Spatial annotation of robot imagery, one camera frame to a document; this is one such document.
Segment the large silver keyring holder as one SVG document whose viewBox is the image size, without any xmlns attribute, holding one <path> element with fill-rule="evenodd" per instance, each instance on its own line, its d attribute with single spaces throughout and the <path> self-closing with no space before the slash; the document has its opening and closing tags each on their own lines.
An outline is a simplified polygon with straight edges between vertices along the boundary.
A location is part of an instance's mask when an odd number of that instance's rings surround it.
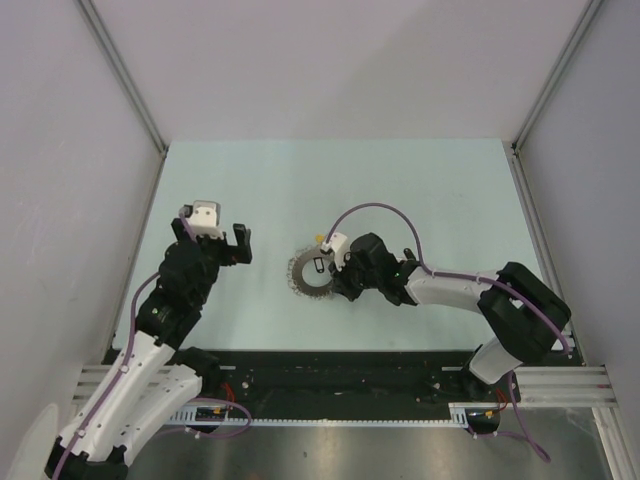
<svg viewBox="0 0 640 480">
<path fill-rule="evenodd" d="M 323 257 L 325 273 L 318 275 L 314 269 L 313 258 Z M 288 263 L 287 278 L 289 287 L 298 295 L 320 300 L 332 293 L 329 264 L 331 259 L 324 257 L 319 246 L 299 250 Z"/>
</svg>

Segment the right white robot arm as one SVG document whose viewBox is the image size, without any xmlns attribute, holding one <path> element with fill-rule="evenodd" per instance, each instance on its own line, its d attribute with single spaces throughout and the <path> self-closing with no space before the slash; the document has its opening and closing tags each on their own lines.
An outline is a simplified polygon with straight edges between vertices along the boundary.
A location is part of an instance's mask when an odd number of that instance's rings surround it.
<svg viewBox="0 0 640 480">
<path fill-rule="evenodd" d="M 569 306 L 520 263 L 475 274 L 433 270 L 409 249 L 402 258 L 393 255 L 374 233 L 353 241 L 334 233 L 321 252 L 332 257 L 333 292 L 351 302 L 376 290 L 395 306 L 441 305 L 481 315 L 494 337 L 474 352 L 461 376 L 462 391 L 473 401 L 486 400 L 508 372 L 543 360 L 555 343 L 568 348 L 562 331 Z"/>
</svg>

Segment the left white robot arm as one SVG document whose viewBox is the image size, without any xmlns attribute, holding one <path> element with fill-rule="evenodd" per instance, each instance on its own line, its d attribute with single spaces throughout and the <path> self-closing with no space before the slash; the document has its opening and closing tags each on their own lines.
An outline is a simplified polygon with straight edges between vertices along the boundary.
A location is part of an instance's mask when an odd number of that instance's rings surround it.
<svg viewBox="0 0 640 480">
<path fill-rule="evenodd" d="M 123 479 L 165 422 L 194 398 L 221 387 L 218 360 L 180 347 L 198 323 L 223 267 L 252 261 L 251 231 L 236 224 L 235 244 L 211 227 L 174 219 L 176 236 L 157 271 L 135 292 L 129 337 L 118 359 L 54 441 L 50 479 Z"/>
</svg>

